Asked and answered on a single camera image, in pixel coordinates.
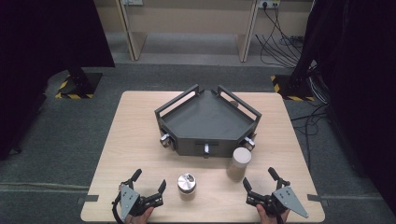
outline cylindrical container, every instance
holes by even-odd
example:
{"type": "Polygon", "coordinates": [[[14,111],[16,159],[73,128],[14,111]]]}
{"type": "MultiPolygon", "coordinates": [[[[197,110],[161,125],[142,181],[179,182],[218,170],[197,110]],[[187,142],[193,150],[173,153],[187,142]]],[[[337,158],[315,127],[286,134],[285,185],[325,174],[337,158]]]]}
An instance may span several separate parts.
{"type": "Polygon", "coordinates": [[[233,151],[233,158],[227,167],[227,175],[235,182],[241,181],[245,176],[251,153],[245,147],[238,147],[233,151]]]}
{"type": "Polygon", "coordinates": [[[188,202],[195,198],[197,182],[192,174],[183,174],[178,178],[177,186],[181,200],[188,202]]]}

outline wooden table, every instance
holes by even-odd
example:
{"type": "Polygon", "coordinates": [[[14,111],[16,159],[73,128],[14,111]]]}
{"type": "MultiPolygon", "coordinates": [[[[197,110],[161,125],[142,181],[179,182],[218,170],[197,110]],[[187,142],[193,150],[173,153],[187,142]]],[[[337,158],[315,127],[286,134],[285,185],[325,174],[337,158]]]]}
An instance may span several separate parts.
{"type": "MultiPolygon", "coordinates": [[[[126,91],[122,95],[88,193],[99,197],[97,202],[84,203],[81,212],[84,221],[114,221],[111,202],[118,194],[118,185],[138,168],[143,173],[134,189],[143,196],[156,193],[163,179],[167,182],[164,205],[154,209],[149,222],[260,221],[256,208],[245,203],[247,193],[242,182],[235,183],[226,175],[230,159],[181,157],[160,144],[154,110],[179,94],[126,91]],[[177,188],[177,179],[184,173],[191,173],[197,179],[195,198],[190,202],[180,199],[177,188]]],[[[235,95],[262,113],[256,130],[256,147],[246,172],[253,191],[266,195],[276,189],[276,182],[267,172],[272,166],[291,182],[310,216],[305,219],[290,212],[288,221],[323,221],[321,204],[307,200],[307,194],[317,195],[317,192],[281,96],[263,92],[235,92],[235,95]]]]}

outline metal canister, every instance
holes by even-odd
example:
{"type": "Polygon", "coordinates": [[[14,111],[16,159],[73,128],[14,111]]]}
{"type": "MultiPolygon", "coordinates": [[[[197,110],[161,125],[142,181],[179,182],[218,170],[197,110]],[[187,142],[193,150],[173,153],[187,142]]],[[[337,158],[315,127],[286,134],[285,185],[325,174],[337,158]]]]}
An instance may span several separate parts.
{"type": "Polygon", "coordinates": [[[196,183],[195,176],[189,173],[183,174],[178,178],[177,186],[181,200],[191,201],[194,199],[196,183]]]}

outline electrical outlet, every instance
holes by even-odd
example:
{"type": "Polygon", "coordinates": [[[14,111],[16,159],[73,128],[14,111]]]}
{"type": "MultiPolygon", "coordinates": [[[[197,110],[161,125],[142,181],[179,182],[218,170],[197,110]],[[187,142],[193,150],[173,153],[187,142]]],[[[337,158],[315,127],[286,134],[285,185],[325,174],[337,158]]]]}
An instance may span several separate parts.
{"type": "Polygon", "coordinates": [[[125,6],[143,6],[143,0],[122,0],[125,6]]]}
{"type": "Polygon", "coordinates": [[[267,3],[267,9],[274,9],[280,5],[280,0],[261,0],[259,3],[259,8],[263,8],[262,4],[264,2],[267,3]]]}

